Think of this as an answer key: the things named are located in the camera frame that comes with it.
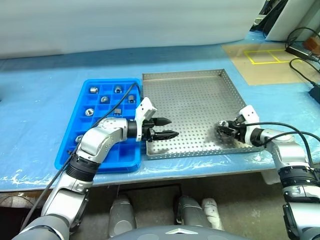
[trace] stainless steel tray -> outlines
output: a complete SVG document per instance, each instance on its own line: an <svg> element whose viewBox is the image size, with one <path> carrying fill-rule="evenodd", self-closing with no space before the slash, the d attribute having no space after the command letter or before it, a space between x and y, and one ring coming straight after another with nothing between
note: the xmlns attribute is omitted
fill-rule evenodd
<svg viewBox="0 0 320 240"><path fill-rule="evenodd" d="M260 151L217 133L219 120L233 120L246 106L224 69L144 73L143 93L172 121L155 131L174 130L171 140L147 142L149 159Z"/></svg>

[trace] table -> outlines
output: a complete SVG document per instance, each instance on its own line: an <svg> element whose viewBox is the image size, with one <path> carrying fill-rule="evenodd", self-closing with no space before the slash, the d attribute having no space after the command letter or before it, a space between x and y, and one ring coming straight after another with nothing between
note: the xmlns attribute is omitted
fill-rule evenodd
<svg viewBox="0 0 320 240"><path fill-rule="evenodd" d="M238 43L263 41L260 34L251 32ZM220 44L5 59L0 60L0 191L40 190L50 182L57 172L56 154L86 79L141 79L142 73L207 69L225 69L261 121L288 123L320 135L320 105L309 96L309 84L249 86ZM320 147L311 137L306 138L310 140L314 161L318 162ZM94 185L194 178L274 167L271 155L265 151L158 160L147 160L143 154L138 171L97 174Z"/></svg>

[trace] floor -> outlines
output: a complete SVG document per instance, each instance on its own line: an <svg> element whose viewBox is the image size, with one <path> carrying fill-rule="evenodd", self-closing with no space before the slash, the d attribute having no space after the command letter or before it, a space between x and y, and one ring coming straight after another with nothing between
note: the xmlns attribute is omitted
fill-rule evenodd
<svg viewBox="0 0 320 240"><path fill-rule="evenodd" d="M139 228L174 224L174 199L182 193L198 202L213 197L230 233L253 240L288 239L281 185L266 185L260 173L250 173L96 187L81 227L71 240L107 238L109 210L118 192L131 199Z"/></svg>

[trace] white wall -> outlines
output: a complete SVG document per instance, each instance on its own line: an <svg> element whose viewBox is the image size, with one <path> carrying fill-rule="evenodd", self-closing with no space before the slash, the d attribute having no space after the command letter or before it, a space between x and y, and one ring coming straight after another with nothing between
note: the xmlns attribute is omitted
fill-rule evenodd
<svg viewBox="0 0 320 240"><path fill-rule="evenodd" d="M0 58L243 39L265 0L1 0Z"/></svg>

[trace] metal nut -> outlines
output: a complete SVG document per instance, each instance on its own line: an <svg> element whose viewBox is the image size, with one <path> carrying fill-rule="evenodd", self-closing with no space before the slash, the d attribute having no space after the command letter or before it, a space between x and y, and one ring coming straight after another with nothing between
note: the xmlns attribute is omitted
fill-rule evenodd
<svg viewBox="0 0 320 240"><path fill-rule="evenodd" d="M99 89L96 86L90 87L91 94L97 94L98 92L99 92Z"/></svg>
<svg viewBox="0 0 320 240"><path fill-rule="evenodd" d="M121 108L116 108L113 112L114 116L121 116L121 114L122 114Z"/></svg>
<svg viewBox="0 0 320 240"><path fill-rule="evenodd" d="M100 102L101 102L101 103L106 103L106 102L108 102L108 101L109 101L108 96L103 96L103 97L101 97L101 99L100 99Z"/></svg>
<svg viewBox="0 0 320 240"><path fill-rule="evenodd" d="M88 108L87 110L85 110L84 114L90 117L94 114L94 110L92 108Z"/></svg>
<svg viewBox="0 0 320 240"><path fill-rule="evenodd" d="M121 87L120 85L115 86L114 92L115 92L116 94L122 93L122 87Z"/></svg>
<svg viewBox="0 0 320 240"><path fill-rule="evenodd" d="M74 141L75 141L76 143L79 143L79 142L81 141L82 137L83 137L83 135L79 135L79 136L77 136L77 137L75 138Z"/></svg>
<svg viewBox="0 0 320 240"><path fill-rule="evenodd" d="M128 96L128 102L129 102L130 104L134 104L134 103L136 102L135 96L134 96L134 95L129 95L129 96Z"/></svg>

